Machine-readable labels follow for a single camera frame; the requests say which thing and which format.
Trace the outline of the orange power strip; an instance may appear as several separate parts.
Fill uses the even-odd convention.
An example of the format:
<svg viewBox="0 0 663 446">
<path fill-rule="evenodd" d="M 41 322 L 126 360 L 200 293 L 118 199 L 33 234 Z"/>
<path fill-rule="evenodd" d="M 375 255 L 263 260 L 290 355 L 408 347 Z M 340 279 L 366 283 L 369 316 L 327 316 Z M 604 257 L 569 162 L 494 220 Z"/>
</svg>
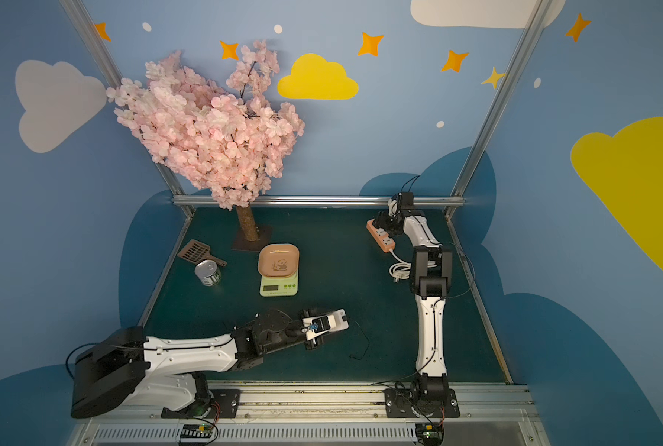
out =
<svg viewBox="0 0 663 446">
<path fill-rule="evenodd" d="M 373 223 L 373 219 L 367 221 L 366 228 L 384 253 L 390 253 L 395 249 L 396 242 L 386 230 L 377 228 Z"/>
</svg>

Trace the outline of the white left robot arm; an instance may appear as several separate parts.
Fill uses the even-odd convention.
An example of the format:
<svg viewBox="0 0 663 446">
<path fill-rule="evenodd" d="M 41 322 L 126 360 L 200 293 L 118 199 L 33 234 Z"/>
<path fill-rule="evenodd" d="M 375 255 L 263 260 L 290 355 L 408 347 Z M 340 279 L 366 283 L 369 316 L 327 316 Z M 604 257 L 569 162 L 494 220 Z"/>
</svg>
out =
<svg viewBox="0 0 663 446">
<path fill-rule="evenodd" d="M 122 405 L 193 416 L 214 403 L 207 373 L 248 370 L 298 345 L 316 349 L 325 336 L 347 328 L 344 310 L 303 310 L 297 319 L 269 310 L 229 334 L 209 338 L 163 339 L 148 336 L 140 326 L 123 328 L 70 363 L 71 417 L 102 416 Z"/>
</svg>

